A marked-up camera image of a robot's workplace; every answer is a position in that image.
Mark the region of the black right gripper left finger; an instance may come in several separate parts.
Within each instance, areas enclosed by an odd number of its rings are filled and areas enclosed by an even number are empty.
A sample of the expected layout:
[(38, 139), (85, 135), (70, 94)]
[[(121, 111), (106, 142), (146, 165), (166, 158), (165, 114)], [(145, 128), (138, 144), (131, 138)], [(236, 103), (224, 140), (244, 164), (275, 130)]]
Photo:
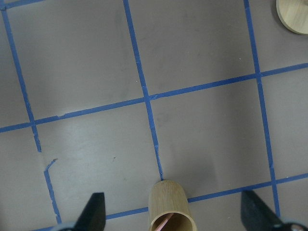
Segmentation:
[(103, 231), (106, 225), (105, 196), (93, 193), (77, 219), (75, 231)]

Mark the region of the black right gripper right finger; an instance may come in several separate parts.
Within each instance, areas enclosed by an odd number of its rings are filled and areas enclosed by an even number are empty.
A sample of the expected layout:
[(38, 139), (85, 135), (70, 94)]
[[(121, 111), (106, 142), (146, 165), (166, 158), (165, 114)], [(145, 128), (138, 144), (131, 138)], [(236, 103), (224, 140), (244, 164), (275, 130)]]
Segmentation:
[(254, 191), (241, 194), (241, 222), (247, 231), (273, 231), (282, 221)]

